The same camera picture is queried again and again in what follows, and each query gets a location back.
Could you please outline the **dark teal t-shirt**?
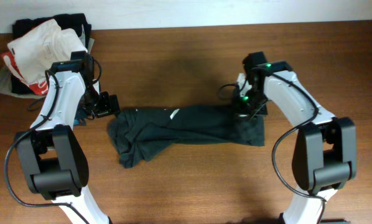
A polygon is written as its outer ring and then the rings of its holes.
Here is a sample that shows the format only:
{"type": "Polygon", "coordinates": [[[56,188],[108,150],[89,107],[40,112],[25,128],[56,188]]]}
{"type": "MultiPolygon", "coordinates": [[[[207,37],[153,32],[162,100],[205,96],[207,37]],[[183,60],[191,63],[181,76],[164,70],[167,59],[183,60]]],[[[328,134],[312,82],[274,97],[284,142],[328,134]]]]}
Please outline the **dark teal t-shirt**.
{"type": "Polygon", "coordinates": [[[230,105],[122,111],[107,128],[126,169],[151,161],[172,144],[264,145],[264,119],[237,118],[230,105]]]}

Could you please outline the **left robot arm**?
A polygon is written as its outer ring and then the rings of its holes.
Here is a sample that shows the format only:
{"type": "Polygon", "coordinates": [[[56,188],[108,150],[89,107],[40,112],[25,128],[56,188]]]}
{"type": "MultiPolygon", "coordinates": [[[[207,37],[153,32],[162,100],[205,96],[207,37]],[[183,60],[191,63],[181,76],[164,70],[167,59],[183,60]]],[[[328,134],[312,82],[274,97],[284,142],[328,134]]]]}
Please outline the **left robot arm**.
{"type": "Polygon", "coordinates": [[[100,90],[95,65],[90,54],[78,51],[45,71],[49,91],[42,109],[30,129],[16,134],[4,161],[4,180],[15,201],[32,208],[59,207],[72,223],[111,223],[88,188],[88,161],[73,133],[78,112],[93,119],[120,113],[117,96],[100,90]],[[14,193],[7,173],[12,151],[29,190],[45,203],[26,203],[14,193]]]}

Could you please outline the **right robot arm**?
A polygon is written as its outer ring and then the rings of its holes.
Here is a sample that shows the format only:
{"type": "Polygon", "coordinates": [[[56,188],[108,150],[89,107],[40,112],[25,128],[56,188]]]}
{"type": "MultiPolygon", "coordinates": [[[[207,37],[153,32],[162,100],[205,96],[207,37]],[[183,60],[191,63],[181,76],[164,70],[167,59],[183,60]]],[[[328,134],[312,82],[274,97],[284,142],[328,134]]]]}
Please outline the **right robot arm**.
{"type": "Polygon", "coordinates": [[[244,73],[236,81],[232,101],[236,117],[247,120],[264,114],[266,103],[271,101],[292,125],[271,153],[276,175],[294,194],[279,215],[279,223],[323,223],[328,201],[356,176],[354,122],[336,117],[318,103],[287,62],[268,62],[263,52],[254,52],[242,64],[244,73]],[[277,148],[292,133],[297,135],[292,157],[296,187],[286,182],[276,164],[277,148]]]}

